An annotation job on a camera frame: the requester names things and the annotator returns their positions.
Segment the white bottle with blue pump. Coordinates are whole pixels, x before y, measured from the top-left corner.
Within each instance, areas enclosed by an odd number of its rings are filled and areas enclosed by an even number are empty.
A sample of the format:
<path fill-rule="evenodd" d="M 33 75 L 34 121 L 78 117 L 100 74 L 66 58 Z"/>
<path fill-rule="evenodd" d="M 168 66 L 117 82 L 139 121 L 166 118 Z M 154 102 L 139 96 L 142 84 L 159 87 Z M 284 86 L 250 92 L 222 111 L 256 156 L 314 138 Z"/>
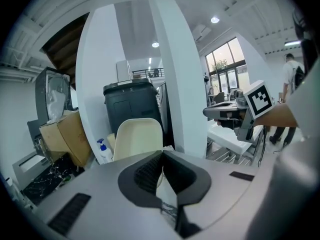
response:
<path fill-rule="evenodd" d="M 104 139 L 100 138 L 97 140 L 97 143 L 100 145 L 100 156 L 102 157 L 104 163 L 110 163 L 113 161 L 113 153 L 110 148 L 104 144 Z"/>

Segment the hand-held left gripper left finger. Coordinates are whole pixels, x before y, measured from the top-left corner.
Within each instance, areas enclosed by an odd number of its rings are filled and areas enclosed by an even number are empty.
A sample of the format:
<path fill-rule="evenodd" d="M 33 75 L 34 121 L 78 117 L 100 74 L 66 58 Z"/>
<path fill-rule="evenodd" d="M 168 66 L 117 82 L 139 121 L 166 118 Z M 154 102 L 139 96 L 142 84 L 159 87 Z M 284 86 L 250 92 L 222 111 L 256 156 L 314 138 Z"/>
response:
<path fill-rule="evenodd" d="M 179 240 L 160 209 L 138 207 L 119 189 L 119 174 L 150 155 L 131 156 L 83 172 L 42 201 L 36 210 L 37 229 L 48 240 Z M 76 194 L 90 199 L 62 235 L 49 223 Z"/>

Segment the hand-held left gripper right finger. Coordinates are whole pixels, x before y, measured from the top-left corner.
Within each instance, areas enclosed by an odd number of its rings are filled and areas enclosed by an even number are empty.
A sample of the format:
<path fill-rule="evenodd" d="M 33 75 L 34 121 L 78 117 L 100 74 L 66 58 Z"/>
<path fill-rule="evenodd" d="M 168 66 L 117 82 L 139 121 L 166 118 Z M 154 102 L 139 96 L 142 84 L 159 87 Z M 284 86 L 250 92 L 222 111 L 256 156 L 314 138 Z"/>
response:
<path fill-rule="evenodd" d="M 163 151 L 163 174 L 176 194 L 177 215 L 169 225 L 183 239 L 222 219 L 250 186 L 256 168 Z"/>

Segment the large black cabinet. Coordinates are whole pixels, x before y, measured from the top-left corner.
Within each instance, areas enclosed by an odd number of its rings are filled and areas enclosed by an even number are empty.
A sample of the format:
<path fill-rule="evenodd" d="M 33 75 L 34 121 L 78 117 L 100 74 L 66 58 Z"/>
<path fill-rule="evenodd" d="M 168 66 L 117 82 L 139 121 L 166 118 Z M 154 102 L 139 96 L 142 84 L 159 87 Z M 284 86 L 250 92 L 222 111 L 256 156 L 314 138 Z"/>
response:
<path fill-rule="evenodd" d="M 157 89 L 147 78 L 111 83 L 103 87 L 111 132 L 129 119 L 152 118 L 162 125 Z"/>

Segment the white-topped grey tray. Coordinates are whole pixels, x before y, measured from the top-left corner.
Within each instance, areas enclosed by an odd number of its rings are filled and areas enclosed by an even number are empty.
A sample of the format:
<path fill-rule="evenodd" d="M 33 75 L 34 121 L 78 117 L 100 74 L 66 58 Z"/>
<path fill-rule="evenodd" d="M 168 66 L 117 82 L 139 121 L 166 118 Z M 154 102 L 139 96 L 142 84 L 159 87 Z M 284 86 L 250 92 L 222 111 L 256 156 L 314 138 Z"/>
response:
<path fill-rule="evenodd" d="M 45 156 L 32 152 L 12 165 L 20 190 L 24 190 L 50 163 Z"/>

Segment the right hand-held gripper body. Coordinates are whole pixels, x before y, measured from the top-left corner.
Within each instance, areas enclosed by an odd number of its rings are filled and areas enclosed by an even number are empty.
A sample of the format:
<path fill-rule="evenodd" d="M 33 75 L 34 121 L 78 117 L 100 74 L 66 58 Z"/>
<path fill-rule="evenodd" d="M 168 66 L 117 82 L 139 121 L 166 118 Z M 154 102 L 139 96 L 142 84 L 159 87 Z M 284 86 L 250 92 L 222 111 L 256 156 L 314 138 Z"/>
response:
<path fill-rule="evenodd" d="M 254 123 L 257 118 L 273 108 L 272 97 L 263 80 L 257 80 L 244 90 L 235 94 L 235 103 L 240 111 L 244 111 L 244 118 L 240 119 L 240 126 L 234 128 L 238 141 L 254 142 Z"/>

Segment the cardboard box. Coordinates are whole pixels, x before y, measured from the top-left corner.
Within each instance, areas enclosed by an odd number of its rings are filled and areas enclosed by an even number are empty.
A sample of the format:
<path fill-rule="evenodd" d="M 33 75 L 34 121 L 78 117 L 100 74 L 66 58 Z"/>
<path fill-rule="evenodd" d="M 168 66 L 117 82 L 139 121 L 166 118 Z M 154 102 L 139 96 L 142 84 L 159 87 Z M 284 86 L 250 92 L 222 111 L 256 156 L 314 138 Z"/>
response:
<path fill-rule="evenodd" d="M 57 122 L 46 123 L 39 130 L 51 152 L 68 153 L 76 166 L 84 167 L 87 164 L 92 149 L 78 111 L 68 111 Z"/>

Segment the dark wooden staircase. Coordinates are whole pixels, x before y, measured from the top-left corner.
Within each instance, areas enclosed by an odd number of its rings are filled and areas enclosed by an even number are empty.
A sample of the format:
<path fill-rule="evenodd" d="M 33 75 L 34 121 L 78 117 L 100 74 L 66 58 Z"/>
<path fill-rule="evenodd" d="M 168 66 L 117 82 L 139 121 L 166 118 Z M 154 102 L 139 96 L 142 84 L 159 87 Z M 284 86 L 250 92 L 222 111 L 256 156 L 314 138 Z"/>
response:
<path fill-rule="evenodd" d="M 76 87 L 76 60 L 81 34 L 89 14 L 73 20 L 42 47 L 54 68 L 70 76 L 70 85 Z"/>

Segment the large window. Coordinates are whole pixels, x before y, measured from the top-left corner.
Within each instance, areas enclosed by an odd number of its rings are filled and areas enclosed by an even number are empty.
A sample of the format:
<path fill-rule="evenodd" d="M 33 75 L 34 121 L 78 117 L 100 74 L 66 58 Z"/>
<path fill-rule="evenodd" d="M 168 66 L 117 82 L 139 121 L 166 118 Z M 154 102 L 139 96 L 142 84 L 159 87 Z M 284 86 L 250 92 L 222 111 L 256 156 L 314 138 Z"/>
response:
<path fill-rule="evenodd" d="M 210 78 L 210 90 L 214 95 L 225 95 L 233 89 L 250 85 L 245 56 L 235 37 L 205 56 Z"/>

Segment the person's right forearm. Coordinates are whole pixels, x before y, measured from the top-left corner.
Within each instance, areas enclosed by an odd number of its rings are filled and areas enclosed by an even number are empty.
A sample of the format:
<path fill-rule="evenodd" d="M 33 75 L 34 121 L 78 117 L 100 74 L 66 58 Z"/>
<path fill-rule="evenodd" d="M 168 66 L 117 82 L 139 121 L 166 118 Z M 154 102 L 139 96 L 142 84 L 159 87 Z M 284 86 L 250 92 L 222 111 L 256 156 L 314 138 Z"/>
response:
<path fill-rule="evenodd" d="M 258 117 L 254 126 L 297 127 L 297 121 L 286 103 L 275 105 L 270 111 Z"/>

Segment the black table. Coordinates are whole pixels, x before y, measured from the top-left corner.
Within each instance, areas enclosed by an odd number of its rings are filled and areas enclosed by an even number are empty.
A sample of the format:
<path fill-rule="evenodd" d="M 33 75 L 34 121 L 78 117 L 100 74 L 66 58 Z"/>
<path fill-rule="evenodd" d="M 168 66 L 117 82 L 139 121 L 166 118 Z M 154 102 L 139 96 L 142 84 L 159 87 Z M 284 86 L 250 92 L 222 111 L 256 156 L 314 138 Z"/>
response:
<path fill-rule="evenodd" d="M 31 180 L 22 193 L 38 206 L 47 196 L 79 176 L 85 170 L 74 165 L 66 153 Z"/>

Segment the dark glass-door cabinet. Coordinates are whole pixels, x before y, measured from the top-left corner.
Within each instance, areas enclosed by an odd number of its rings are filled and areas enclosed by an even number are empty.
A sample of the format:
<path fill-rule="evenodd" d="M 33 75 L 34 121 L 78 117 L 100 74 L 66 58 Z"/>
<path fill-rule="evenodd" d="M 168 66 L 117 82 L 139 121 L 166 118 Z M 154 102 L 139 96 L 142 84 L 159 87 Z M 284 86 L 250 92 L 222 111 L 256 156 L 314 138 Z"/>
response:
<path fill-rule="evenodd" d="M 56 69 L 46 67 L 35 79 L 35 104 L 40 125 L 50 120 L 49 103 L 54 101 L 51 94 L 56 91 L 65 97 L 63 109 L 73 110 L 71 98 L 71 76 Z"/>

